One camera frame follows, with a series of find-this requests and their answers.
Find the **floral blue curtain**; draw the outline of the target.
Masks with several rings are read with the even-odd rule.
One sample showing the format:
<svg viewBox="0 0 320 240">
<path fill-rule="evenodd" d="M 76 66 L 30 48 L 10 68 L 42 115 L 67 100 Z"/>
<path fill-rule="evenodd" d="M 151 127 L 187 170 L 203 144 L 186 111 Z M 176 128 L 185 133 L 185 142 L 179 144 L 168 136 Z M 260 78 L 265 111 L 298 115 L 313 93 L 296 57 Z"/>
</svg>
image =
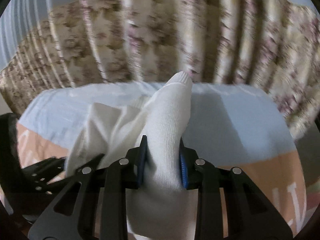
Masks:
<svg viewBox="0 0 320 240">
<path fill-rule="evenodd" d="M 319 11 L 311 0 L 11 0 L 1 96 L 21 114 L 42 91 L 90 83 L 245 83 L 295 139 L 319 115 Z"/>
</svg>

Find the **orange white lettered bedsheet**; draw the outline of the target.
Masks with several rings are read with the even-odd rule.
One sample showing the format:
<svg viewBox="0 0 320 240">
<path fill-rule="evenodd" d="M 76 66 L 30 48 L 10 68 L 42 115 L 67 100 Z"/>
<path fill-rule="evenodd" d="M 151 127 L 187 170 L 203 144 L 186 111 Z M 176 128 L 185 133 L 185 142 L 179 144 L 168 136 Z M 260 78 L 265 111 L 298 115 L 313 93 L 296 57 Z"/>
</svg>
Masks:
<svg viewBox="0 0 320 240">
<path fill-rule="evenodd" d="M 85 126 L 91 104 L 123 106 L 153 96 L 164 85 L 105 83 L 42 92 L 17 123 L 21 165 L 67 156 Z M 216 167 L 240 167 L 292 232 L 302 229 L 306 189 L 299 154 L 283 116 L 264 91 L 246 85 L 193 84 L 190 119 L 182 140 Z"/>
</svg>

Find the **white knit sweater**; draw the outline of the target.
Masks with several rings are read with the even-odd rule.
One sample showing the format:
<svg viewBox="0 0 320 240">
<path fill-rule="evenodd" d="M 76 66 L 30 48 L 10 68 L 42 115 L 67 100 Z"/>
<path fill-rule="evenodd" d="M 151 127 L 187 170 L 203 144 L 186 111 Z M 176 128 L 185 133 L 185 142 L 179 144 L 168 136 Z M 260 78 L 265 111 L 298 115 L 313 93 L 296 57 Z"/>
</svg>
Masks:
<svg viewBox="0 0 320 240">
<path fill-rule="evenodd" d="M 146 135 L 148 149 L 143 185 L 127 191 L 127 222 L 136 239 L 192 239 L 195 235 L 196 194 L 182 186 L 180 139 L 190 119 L 192 81 L 175 74 L 151 97 L 123 106 L 93 103 L 70 150 L 66 174 L 98 154 L 100 168 L 123 158 Z"/>
</svg>

